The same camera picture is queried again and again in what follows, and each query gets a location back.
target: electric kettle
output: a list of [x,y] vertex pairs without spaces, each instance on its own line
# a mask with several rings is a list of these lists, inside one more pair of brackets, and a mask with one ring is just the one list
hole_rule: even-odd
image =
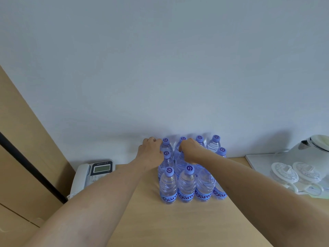
[[329,174],[329,136],[313,135],[291,148],[284,156],[284,163],[307,163],[316,168],[323,179]]

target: white telephone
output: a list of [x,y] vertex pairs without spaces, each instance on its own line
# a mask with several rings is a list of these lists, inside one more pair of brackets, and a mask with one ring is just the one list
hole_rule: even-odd
[[115,170],[115,165],[112,161],[97,162],[93,164],[82,164],[78,167],[75,173],[71,193],[68,199],[71,199],[82,191],[86,186],[97,181],[101,177]]

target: cabinet door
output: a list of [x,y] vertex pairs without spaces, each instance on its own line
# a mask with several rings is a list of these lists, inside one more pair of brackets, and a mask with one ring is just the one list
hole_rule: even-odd
[[75,171],[1,66],[0,132],[60,193],[70,194]]
[[0,205],[0,245],[20,247],[29,240],[39,227]]
[[38,226],[63,205],[2,146],[0,204]]

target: hand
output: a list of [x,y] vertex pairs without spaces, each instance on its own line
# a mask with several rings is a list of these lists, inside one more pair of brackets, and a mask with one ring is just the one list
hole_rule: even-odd
[[156,140],[154,137],[144,139],[143,144],[138,147],[135,160],[141,162],[145,170],[159,166],[163,161],[163,152],[160,151],[161,144],[162,139]]
[[194,139],[189,138],[187,140],[183,140],[181,145],[179,146],[179,151],[183,151],[184,160],[191,164],[198,164],[199,157],[205,152],[208,151],[204,147],[202,147],[198,142]]

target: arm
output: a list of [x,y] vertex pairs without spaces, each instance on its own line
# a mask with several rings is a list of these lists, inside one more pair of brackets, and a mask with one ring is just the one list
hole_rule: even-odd
[[143,173],[161,164],[161,139],[144,139],[136,158],[64,204],[25,247],[106,246]]
[[273,246],[326,246],[329,216],[279,183],[221,157],[193,139],[180,150],[185,161],[205,167],[236,207]]

